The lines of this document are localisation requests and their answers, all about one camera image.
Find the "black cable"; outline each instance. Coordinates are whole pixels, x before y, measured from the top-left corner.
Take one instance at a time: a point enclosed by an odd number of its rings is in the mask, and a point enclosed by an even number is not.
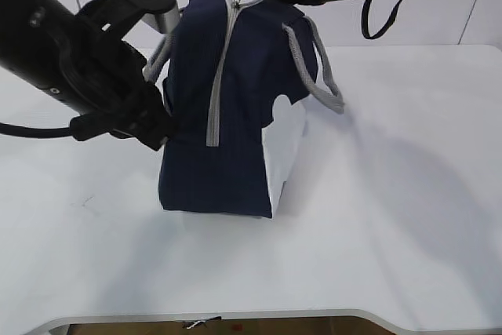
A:
[[[6,125],[5,123],[0,123],[0,134],[28,139],[57,139],[72,136],[69,127],[64,129],[31,129],[29,127]]]
[[[371,2],[373,0],[365,0],[364,6],[362,7],[362,18],[361,18],[361,27],[362,27],[362,35],[366,39],[374,40],[381,38],[387,33],[387,31],[394,25],[396,19],[398,18],[399,6],[404,0],[399,0],[399,2],[393,8],[391,15],[389,16],[385,25],[374,35],[369,33],[369,10],[371,9]]]

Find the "navy blue bag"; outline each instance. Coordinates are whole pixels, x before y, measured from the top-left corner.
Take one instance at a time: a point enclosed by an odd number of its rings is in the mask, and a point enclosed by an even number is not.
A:
[[[316,46],[331,93],[315,85]],[[278,199],[270,193],[263,130],[274,121],[276,99],[286,95],[294,105],[312,93],[334,111],[344,110],[314,23],[273,0],[240,6],[190,0],[153,61],[169,57],[166,108],[179,132],[164,152],[162,206],[272,217]],[[148,70],[158,77],[159,68],[153,63]]]

